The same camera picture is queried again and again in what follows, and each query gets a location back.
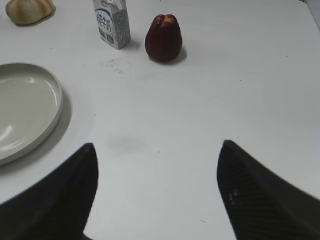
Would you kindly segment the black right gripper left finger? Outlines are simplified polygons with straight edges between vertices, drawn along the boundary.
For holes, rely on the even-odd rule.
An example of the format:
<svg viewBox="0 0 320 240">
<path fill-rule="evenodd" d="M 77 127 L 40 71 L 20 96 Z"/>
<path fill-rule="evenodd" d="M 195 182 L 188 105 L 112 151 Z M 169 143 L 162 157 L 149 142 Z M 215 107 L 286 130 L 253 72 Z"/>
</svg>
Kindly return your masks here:
<svg viewBox="0 0 320 240">
<path fill-rule="evenodd" d="M 92 143 L 80 147 L 42 180 L 1 203 L 2 240 L 87 240 L 86 227 L 98 188 Z"/>
</svg>

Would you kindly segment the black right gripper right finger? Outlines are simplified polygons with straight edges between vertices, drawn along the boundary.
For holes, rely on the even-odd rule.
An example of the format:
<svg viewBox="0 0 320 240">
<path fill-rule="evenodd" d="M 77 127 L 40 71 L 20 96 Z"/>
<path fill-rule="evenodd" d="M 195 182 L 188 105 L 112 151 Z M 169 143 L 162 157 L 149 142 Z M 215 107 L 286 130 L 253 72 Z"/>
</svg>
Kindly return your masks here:
<svg viewBox="0 0 320 240">
<path fill-rule="evenodd" d="M 266 168 L 232 140 L 219 153 L 216 179 L 238 240 L 318 240 L 320 201 Z"/>
</svg>

